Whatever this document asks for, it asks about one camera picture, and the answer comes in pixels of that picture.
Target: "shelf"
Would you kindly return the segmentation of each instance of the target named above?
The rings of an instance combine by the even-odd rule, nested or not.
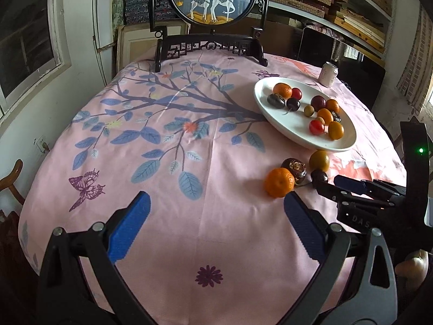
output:
[[[279,10],[284,10],[284,11],[294,13],[296,15],[300,15],[300,16],[303,16],[305,18],[311,19],[313,21],[319,22],[319,23],[323,24],[324,26],[329,27],[329,28],[347,36],[348,38],[354,40],[356,43],[362,45],[364,48],[366,48],[367,50],[371,51],[376,56],[383,59],[383,54],[380,53],[379,51],[377,51],[370,44],[366,43],[365,41],[363,41],[361,38],[357,37],[356,35],[354,35],[350,31],[347,31],[344,28],[341,28],[340,26],[335,25],[334,23],[331,23],[330,21],[328,21],[324,18],[318,17],[316,15],[313,15],[312,13],[297,9],[295,7],[292,7],[292,6],[283,5],[283,4],[278,3],[278,2],[269,1],[269,7],[277,8]]]

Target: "white can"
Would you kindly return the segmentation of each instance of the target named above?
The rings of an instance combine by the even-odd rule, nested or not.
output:
[[[319,75],[319,83],[326,86],[327,88],[332,87],[335,79],[338,75],[338,68],[331,64],[330,62],[326,62]]]

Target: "screw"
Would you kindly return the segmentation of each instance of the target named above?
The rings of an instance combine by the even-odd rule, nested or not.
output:
[[[380,229],[378,228],[372,228],[372,235],[376,236],[376,237],[380,237],[382,235],[382,231],[380,231]]]
[[[104,223],[103,222],[95,222],[92,226],[92,230],[95,232],[99,232],[102,231],[104,228]]]
[[[61,228],[61,227],[56,227],[56,228],[53,230],[53,234],[54,234],[55,236],[60,236],[62,233],[63,233],[63,228]]]
[[[334,232],[341,232],[343,230],[343,228],[341,227],[341,225],[339,223],[335,223],[333,222],[332,224],[330,224],[331,230]]]

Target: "floral tablecloth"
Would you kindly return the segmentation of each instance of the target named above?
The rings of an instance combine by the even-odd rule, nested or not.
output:
[[[72,120],[48,154],[25,202],[19,233],[38,271],[51,232],[88,229],[149,193],[150,215],[116,263],[160,325],[266,325],[287,312],[318,263],[305,252],[263,178],[288,157],[313,151],[285,138],[259,112],[254,84],[270,76],[315,86],[337,99],[358,134],[331,155],[328,175],[405,185],[385,132],[340,82],[317,83],[320,69],[266,55],[268,67],[228,51],[196,51],[153,73],[144,59],[121,71]],[[336,221],[336,205],[297,188],[310,208]],[[326,302],[335,305],[350,264]],[[98,303],[108,308],[93,278]]]

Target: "electrical outlet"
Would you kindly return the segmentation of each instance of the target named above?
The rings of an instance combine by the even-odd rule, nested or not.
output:
[[[46,142],[47,140],[45,139],[45,136],[43,135],[42,137],[40,137],[37,141],[36,141],[36,145],[38,146],[38,148],[39,148],[39,150],[41,151],[41,152],[44,152],[45,151],[45,149],[43,148],[43,146],[42,146],[42,144],[44,143],[44,142]]]

